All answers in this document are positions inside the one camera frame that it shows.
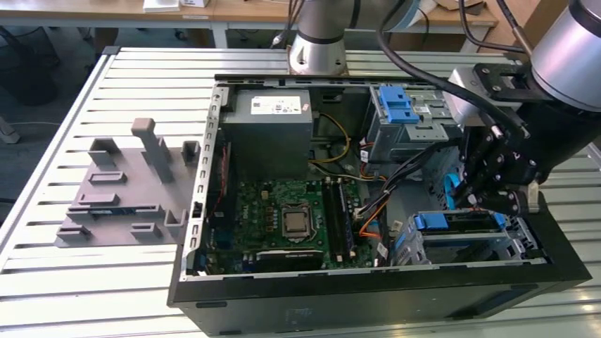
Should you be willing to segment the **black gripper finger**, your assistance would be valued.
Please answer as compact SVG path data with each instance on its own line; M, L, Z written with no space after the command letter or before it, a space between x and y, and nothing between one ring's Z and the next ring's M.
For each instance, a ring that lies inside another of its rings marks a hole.
M527 194L519 190L483 192L477 206L505 215L527 215L531 212Z
M456 206L477 206L499 186L495 177L504 164L505 136L497 125L467 127L460 146L463 163L460 186L456 188Z

